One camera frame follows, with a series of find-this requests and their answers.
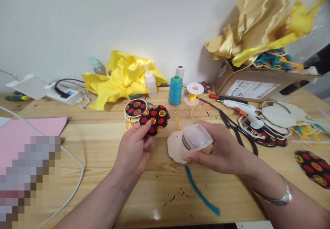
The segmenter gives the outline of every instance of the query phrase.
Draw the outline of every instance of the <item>yellow satin fabric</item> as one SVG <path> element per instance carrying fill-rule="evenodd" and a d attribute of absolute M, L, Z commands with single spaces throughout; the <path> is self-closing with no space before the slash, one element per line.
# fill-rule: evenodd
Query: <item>yellow satin fabric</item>
<path fill-rule="evenodd" d="M 153 60 L 128 55 L 117 50 L 112 51 L 111 59 L 106 66 L 107 73 L 112 69 L 111 76 L 82 74 L 86 88 L 98 94 L 96 101 L 89 107 L 104 110 L 106 102 L 116 102 L 121 97 L 129 100 L 129 96 L 149 93 L 150 91 L 145 86 L 145 64 L 156 78 L 157 86 L 168 83 L 168 80 L 156 70 Z"/>
<path fill-rule="evenodd" d="M 214 60 L 234 58 L 233 65 L 252 64 L 261 53 L 284 47 L 309 34 L 319 2 L 310 12 L 301 1 L 291 7 L 289 0 L 237 0 L 238 25 L 228 25 L 223 34 L 206 42 Z"/>

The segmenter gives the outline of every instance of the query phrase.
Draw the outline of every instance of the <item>teal thread spool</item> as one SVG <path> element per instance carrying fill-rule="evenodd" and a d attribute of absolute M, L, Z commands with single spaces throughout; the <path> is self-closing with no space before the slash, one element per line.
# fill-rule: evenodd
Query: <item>teal thread spool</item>
<path fill-rule="evenodd" d="M 171 105 L 179 105 L 181 103 L 181 90 L 182 79 L 179 76 L 172 77 L 168 96 L 168 101 Z"/>

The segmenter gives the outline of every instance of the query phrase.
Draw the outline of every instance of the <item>hand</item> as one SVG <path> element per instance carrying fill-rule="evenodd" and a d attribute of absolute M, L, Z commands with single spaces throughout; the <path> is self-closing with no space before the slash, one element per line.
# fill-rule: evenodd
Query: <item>hand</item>
<path fill-rule="evenodd" d="M 224 174 L 247 174 L 251 161 L 259 158 L 242 147 L 223 124 L 211 124 L 205 121 L 196 121 L 202 125 L 213 139 L 213 148 L 210 153 L 197 151 L 183 156 L 184 161 L 208 167 Z"/>
<path fill-rule="evenodd" d="M 143 126 L 138 122 L 124 133 L 119 144 L 117 159 L 113 166 L 114 169 L 119 168 L 125 172 L 142 175 L 148 165 L 150 151 L 155 143 L 155 137 L 146 136 L 150 127 L 151 120 Z"/>

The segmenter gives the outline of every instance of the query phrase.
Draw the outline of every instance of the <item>cardboard box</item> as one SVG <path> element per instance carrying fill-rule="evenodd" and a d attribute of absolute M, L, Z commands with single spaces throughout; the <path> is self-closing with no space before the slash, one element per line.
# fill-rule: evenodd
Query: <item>cardboard box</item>
<path fill-rule="evenodd" d="M 218 78 L 214 82 L 216 91 L 233 72 L 225 59 L 219 70 Z M 292 83 L 318 77 L 320 76 L 289 73 L 279 69 L 247 68 L 230 76 L 224 88 L 217 92 L 217 95 L 250 102 L 263 102 Z"/>

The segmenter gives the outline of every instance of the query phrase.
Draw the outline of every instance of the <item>fingernail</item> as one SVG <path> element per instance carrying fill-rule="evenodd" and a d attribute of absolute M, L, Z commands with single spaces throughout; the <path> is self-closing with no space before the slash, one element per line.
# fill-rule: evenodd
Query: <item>fingernail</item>
<path fill-rule="evenodd" d="M 184 161 L 191 162 L 191 158 L 188 157 L 187 155 L 184 155 L 181 159 L 184 160 Z"/>

